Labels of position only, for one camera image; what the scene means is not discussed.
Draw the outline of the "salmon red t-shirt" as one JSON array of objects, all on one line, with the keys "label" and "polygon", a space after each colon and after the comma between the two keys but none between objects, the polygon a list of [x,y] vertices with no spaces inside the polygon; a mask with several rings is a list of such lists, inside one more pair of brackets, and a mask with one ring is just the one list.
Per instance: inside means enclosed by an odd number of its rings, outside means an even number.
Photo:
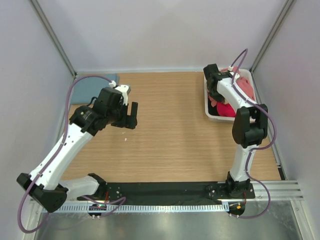
[{"label": "salmon red t-shirt", "polygon": [[[228,68],[219,68],[219,70],[221,72],[226,72]],[[253,88],[251,73],[248,70],[243,68],[240,68],[237,73],[240,75],[240,77],[236,80],[237,85],[248,97],[250,97],[253,101],[256,102],[256,94]],[[212,107],[215,107],[217,104],[217,101],[210,96],[209,90],[207,90],[207,96],[208,96],[208,99],[211,101]]]}]

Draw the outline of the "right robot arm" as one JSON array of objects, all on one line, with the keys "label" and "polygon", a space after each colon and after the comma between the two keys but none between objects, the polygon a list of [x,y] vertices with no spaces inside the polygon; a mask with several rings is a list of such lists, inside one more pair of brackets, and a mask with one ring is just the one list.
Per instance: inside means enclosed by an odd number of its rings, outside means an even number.
[{"label": "right robot arm", "polygon": [[241,89],[237,84],[240,75],[232,68],[220,71],[217,64],[209,64],[203,72],[208,95],[217,103],[226,100],[235,112],[232,137],[237,148],[222,192],[230,198],[242,198],[250,189],[254,155],[268,134],[268,108],[257,104]]}]

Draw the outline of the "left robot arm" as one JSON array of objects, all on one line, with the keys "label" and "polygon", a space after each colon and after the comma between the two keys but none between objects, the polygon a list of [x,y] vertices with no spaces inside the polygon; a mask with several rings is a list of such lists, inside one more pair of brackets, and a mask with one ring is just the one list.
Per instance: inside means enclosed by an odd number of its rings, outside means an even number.
[{"label": "left robot arm", "polygon": [[89,105],[79,106],[67,119],[66,132],[46,158],[29,174],[17,177],[18,184],[47,212],[55,212],[67,200],[105,197],[107,183],[95,173],[73,180],[61,177],[85,144],[106,126],[135,129],[138,103],[133,102],[128,112],[130,92],[131,87],[125,84],[105,87]]}]

